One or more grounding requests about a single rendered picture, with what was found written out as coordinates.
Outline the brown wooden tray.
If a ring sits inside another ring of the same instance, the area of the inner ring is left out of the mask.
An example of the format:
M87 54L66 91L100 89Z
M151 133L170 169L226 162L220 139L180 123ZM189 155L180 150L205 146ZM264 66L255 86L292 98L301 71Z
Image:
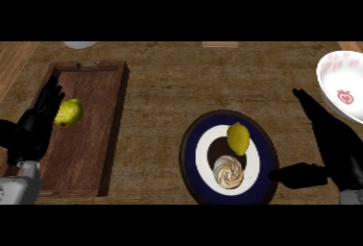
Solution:
M78 98L81 120L69 127L53 123L46 156L40 162L40 198L96 197L108 194L118 142L128 68L123 61L55 62L33 99L34 107L50 77L58 77L65 97L61 104ZM0 177L21 176L18 165L0 165Z

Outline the white bowl with red print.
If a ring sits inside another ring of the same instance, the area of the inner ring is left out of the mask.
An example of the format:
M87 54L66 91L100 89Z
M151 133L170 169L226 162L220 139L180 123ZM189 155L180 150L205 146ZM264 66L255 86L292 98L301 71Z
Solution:
M363 53L334 51L316 66L322 98L338 115L363 124Z

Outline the yellow-green pear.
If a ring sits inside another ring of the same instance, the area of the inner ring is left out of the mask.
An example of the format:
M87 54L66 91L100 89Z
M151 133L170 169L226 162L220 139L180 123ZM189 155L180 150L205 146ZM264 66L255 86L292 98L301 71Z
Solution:
M59 127L72 126L83 117L83 102L78 98L65 101L58 110L55 124Z

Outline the blue and white plate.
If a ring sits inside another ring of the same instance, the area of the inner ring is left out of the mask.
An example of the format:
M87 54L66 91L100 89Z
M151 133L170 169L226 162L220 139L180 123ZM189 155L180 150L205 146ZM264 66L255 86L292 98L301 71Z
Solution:
M227 143L229 127L239 123L249 136L242 156ZM236 111L211 111L192 123L182 140L180 171L199 204L264 205L276 192L269 178L277 168L270 137L258 123Z

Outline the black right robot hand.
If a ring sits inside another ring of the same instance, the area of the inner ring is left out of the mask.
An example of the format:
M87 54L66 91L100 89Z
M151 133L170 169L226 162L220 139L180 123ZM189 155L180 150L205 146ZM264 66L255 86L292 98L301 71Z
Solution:
M339 191L362 190L363 140L303 89L294 88L292 93L310 120L323 165L295 163L276 169L269 178L292 189L326 185L332 179Z

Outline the swirled cream pastry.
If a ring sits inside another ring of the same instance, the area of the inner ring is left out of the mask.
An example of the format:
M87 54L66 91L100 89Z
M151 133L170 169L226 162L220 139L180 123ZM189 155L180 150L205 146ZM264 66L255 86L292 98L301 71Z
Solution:
M213 174L216 182L223 188L239 187L244 180L244 168L235 157L221 156L214 161Z

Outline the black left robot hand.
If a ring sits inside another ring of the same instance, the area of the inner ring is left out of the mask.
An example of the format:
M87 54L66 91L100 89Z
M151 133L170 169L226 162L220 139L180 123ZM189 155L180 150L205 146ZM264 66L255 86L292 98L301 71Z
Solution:
M28 109L18 123L0 119L0 147L7 149L7 164L38 161L46 156L55 117L65 97L58 77L52 76L41 89L34 107Z

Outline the yellow lemon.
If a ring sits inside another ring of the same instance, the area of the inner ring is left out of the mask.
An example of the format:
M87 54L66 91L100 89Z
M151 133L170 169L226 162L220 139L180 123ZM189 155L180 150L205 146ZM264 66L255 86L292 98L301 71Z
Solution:
M249 146L249 132L238 122L229 127L227 143L235 153L242 156Z

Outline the pale grey round object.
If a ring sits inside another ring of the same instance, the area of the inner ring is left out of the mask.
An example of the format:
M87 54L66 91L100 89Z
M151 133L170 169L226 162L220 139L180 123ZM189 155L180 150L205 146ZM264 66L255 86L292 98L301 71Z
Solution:
M86 49L97 44L97 41L64 41L64 45L71 49Z

